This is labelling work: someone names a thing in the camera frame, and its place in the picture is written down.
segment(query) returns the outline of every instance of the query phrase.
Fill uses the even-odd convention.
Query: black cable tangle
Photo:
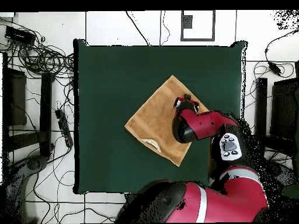
[[[71,110],[71,112],[72,112],[72,114],[73,114],[74,112],[73,112],[73,110],[71,108],[71,105],[74,106],[74,103],[69,98],[69,94],[74,90],[72,88],[72,86],[71,86],[73,84],[73,82],[74,82],[74,73],[73,73],[73,70],[74,70],[74,65],[73,65],[73,63],[74,63],[74,55],[70,54],[70,55],[66,56],[65,52],[62,49],[60,49],[58,47],[55,47],[53,45],[44,46],[42,43],[45,41],[45,38],[39,32],[30,30],[30,29],[28,29],[28,28],[26,28],[26,27],[24,27],[22,25],[14,23],[14,22],[11,22],[11,23],[19,26],[20,30],[25,30],[25,31],[27,31],[29,33],[33,33],[36,36],[35,45],[24,45],[24,44],[18,43],[16,41],[8,40],[7,45],[0,43],[0,45],[4,46],[4,49],[0,48],[0,51],[11,51],[12,55],[10,57],[9,62],[12,61],[13,57],[18,57],[21,65],[13,64],[13,63],[12,63],[12,65],[18,67],[21,71],[23,71],[25,69],[25,71],[27,71],[28,75],[30,76],[30,77],[26,76],[28,79],[39,79],[40,80],[42,73],[45,73],[45,72],[50,72],[50,73],[54,74],[55,80],[63,87],[64,96],[65,96],[65,102],[63,104],[61,104],[60,101],[57,101],[57,109],[61,110],[63,108],[63,110],[65,112],[65,107],[69,107],[70,110]],[[68,79],[69,82],[66,85],[64,85],[63,83],[60,82],[60,79]],[[41,96],[38,93],[31,92],[27,87],[25,87],[25,88],[31,94]],[[35,97],[31,97],[31,98],[27,99],[27,101],[29,101],[29,100],[35,100],[36,103],[40,105],[39,101]],[[33,125],[33,122],[31,120],[30,116],[28,115],[28,113],[24,109],[21,109],[21,110],[23,110],[26,113],[26,115],[28,116],[28,118],[29,118],[29,120],[31,122],[31,125],[33,126],[33,129],[36,132],[36,134],[38,136],[38,139],[39,139],[39,134],[38,134],[38,132],[36,130],[36,127]],[[60,180],[58,179],[58,177],[57,177],[57,175],[55,173],[55,170],[58,168],[58,166],[60,166],[60,164],[64,160],[65,156],[67,154],[69,154],[70,151],[71,151],[71,149],[68,149],[65,154],[63,154],[63,155],[61,155],[59,157],[55,157],[56,143],[62,137],[63,136],[61,136],[61,137],[59,137],[59,138],[56,139],[55,144],[54,144],[53,159],[51,161],[47,162],[47,164],[53,163],[53,171],[50,174],[48,174],[48,176],[46,178],[44,178],[43,181],[41,181],[40,183],[37,184],[37,182],[39,180],[39,173],[38,173],[37,174],[37,179],[36,179],[36,181],[34,183],[34,186],[33,186],[33,189],[25,196],[24,200],[22,201],[22,202],[24,202],[26,200],[27,196],[31,192],[34,192],[34,194],[35,194],[35,196],[37,198],[39,198],[40,200],[42,200],[43,202],[45,202],[49,206],[48,211],[46,212],[46,214],[44,215],[44,217],[41,220],[41,224],[44,222],[46,216],[48,215],[48,213],[49,213],[49,211],[51,209],[51,206],[50,206],[49,202],[47,202],[45,199],[43,199],[41,196],[39,196],[36,193],[36,188],[39,185],[41,185],[52,173],[54,173],[54,176],[55,176],[56,180],[58,181],[57,204],[55,205],[55,208],[54,208],[54,216],[50,220],[48,220],[46,222],[46,224],[49,223],[53,218],[56,219],[56,221],[57,221],[58,224],[61,224],[62,220],[67,215],[74,215],[74,214],[78,214],[78,213],[82,212],[82,211],[80,211],[80,212],[77,212],[77,213],[66,214],[66,215],[64,215],[59,220],[59,216],[58,216],[59,210],[60,210],[60,205],[58,203],[58,190],[59,190],[59,186],[60,186],[60,184],[64,185],[64,186],[73,186],[73,184],[72,185],[64,184],[64,183],[61,182],[61,180],[65,176],[66,173],[74,172],[72,170],[67,171],[60,178]],[[38,148],[36,148],[33,151],[31,151],[28,154],[27,157],[29,157],[31,155],[31,153],[33,153],[37,149]],[[54,161],[56,161],[56,160],[58,160],[60,158],[62,158],[62,159],[60,160],[59,164],[56,165],[56,167],[54,167]],[[83,211],[86,211],[86,210],[91,210],[94,213],[96,213],[97,215],[105,217],[106,219],[103,222],[105,222],[107,220],[110,220],[111,222],[113,221],[112,219],[114,217],[110,217],[109,218],[107,216],[104,216],[103,214],[97,213],[96,211],[94,211],[93,209],[90,209],[90,208],[85,208]]]

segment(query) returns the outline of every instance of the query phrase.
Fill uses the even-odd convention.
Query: black stand
[[[290,83],[288,88],[284,87],[284,83]],[[267,78],[259,78],[256,82],[256,111],[255,111],[255,135],[258,137],[260,145],[263,149],[268,147],[279,153],[283,153],[293,158],[294,171],[288,170],[279,163],[271,161],[270,165],[273,168],[273,173],[276,175],[277,181],[283,186],[291,186],[297,183],[297,168],[294,164],[294,158],[297,153],[295,133],[292,123],[296,123],[298,113],[292,107],[298,104],[292,99],[283,99],[280,97],[286,96],[287,91],[294,91],[297,87],[296,79],[280,81],[274,84],[273,87],[273,103],[272,103],[272,118],[270,135],[266,135],[266,114],[267,114]]]
[[[8,70],[4,71],[5,83],[9,83]],[[5,194],[5,205],[1,212],[1,223],[27,223],[23,210],[21,193],[31,175],[42,171],[47,166],[54,145],[51,144],[51,99],[52,83],[55,77],[50,73],[41,76],[41,102],[40,102],[40,131],[29,134],[10,136],[6,152],[39,144],[40,154],[25,158],[9,168],[5,168],[5,178],[0,193]]]

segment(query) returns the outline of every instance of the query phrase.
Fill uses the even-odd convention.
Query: black border
[[[180,40],[181,41],[215,41],[215,23],[216,23],[216,10],[213,10],[213,26],[212,26],[212,38],[184,38],[183,17],[184,11],[182,10],[180,16]]]

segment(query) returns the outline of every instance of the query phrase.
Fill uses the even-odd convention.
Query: cable connector
[[[275,75],[280,76],[280,74],[281,74],[281,70],[280,70],[280,68],[279,68],[276,64],[274,64],[274,63],[272,63],[272,62],[268,62],[268,64],[269,64],[269,69],[271,69],[271,71],[272,71]]]

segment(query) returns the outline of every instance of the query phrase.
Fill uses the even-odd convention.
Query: white floor
[[[159,27],[160,27],[160,11],[148,12],[128,12],[133,18],[141,33],[148,40],[151,45],[159,45]],[[45,45],[52,45],[62,49],[66,55],[73,53],[72,41],[73,39],[86,39],[89,45],[146,45],[144,39],[140,36],[130,19],[125,12],[37,12],[37,13],[17,13],[13,18],[15,23],[23,25],[34,31],[38,31],[46,38]],[[7,43],[4,38],[4,27],[1,26],[4,22],[0,22],[0,43]],[[253,82],[253,68],[259,61],[265,60],[264,50],[267,44],[288,32],[288,30],[279,30],[275,20],[274,11],[272,10],[217,10],[216,11],[216,25],[215,25],[215,41],[214,42],[181,42],[180,41],[180,11],[166,11],[164,22],[162,22],[161,42],[164,45],[209,45],[209,46],[230,46],[234,41],[245,40],[248,41],[248,49],[246,51],[246,94],[249,93],[251,83]],[[268,59],[277,61],[279,63],[294,62],[299,60],[299,34],[283,38],[275,41],[268,52]],[[19,69],[20,62],[17,57],[13,58],[13,68]],[[289,75],[291,67],[286,65],[286,72],[284,75]],[[262,73],[264,68],[259,68],[256,73]],[[274,81],[279,81],[282,78],[272,74],[266,73],[263,77],[268,78],[268,95],[271,95],[272,85]],[[60,79],[62,84],[67,84],[66,79]],[[40,93],[40,80],[27,80],[27,99],[36,98],[40,101],[40,96],[34,93]],[[58,82],[53,84],[53,105],[57,108],[57,101],[64,102],[65,96],[63,93],[63,86]],[[251,96],[246,97],[245,105],[254,102]],[[270,109],[272,98],[268,98],[268,117],[267,117],[267,131],[270,128]],[[68,115],[68,122],[74,122],[74,115],[72,106],[65,108]],[[39,105],[35,100],[28,100],[26,102],[26,111],[28,112],[33,124],[39,129]],[[245,110],[245,118],[250,126],[254,125],[254,111],[255,104],[252,104]],[[52,140],[55,141],[60,137],[58,124],[55,114],[52,116]],[[74,130],[74,125],[69,125],[70,130]],[[11,135],[21,134],[25,131],[32,131],[33,127],[28,121],[25,127],[14,127],[11,129]],[[19,149],[10,154],[10,160],[17,162],[27,156],[32,150],[38,148],[38,145],[33,145],[27,148]],[[56,143],[55,157],[63,155],[67,151],[64,140],[60,138]],[[55,175],[65,185],[59,186],[59,182],[53,173],[53,167],[59,166],[55,169]],[[41,173],[37,183],[36,192],[38,195],[48,202],[50,202],[51,209],[46,216],[43,223],[57,223],[53,218],[54,208],[59,202],[59,221],[61,223],[100,223],[105,220],[104,217],[98,216],[91,210],[84,211],[85,208],[91,208],[95,212],[104,214],[109,217],[116,216],[118,210],[124,203],[124,195],[109,194],[109,193],[87,193],[86,195],[75,195],[72,192],[72,185],[74,183],[74,150],[71,151],[63,160],[61,159],[48,165]],[[48,205],[40,201],[33,193],[33,184],[36,181],[36,176],[32,176],[26,188],[26,208],[29,216],[37,216],[40,221],[48,211]],[[65,214],[81,213],[68,215],[62,219]]]

